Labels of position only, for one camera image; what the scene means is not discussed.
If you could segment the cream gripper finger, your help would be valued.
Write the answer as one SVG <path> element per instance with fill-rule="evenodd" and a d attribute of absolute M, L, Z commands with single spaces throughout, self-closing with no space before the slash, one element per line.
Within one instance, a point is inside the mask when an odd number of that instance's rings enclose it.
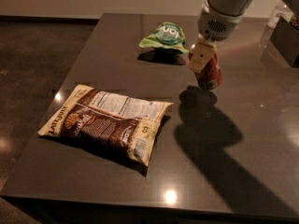
<path fill-rule="evenodd" d="M 217 51 L 216 42 L 210 37 L 199 35 L 190 48 L 190 69 L 200 73 Z"/>

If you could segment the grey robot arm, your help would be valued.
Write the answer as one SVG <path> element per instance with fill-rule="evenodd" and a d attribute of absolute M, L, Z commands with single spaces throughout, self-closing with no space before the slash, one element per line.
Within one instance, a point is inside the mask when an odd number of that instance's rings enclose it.
<path fill-rule="evenodd" d="M 198 20 L 198 38 L 190 69 L 200 73 L 217 52 L 217 41 L 231 36 L 252 0 L 205 0 Z"/>

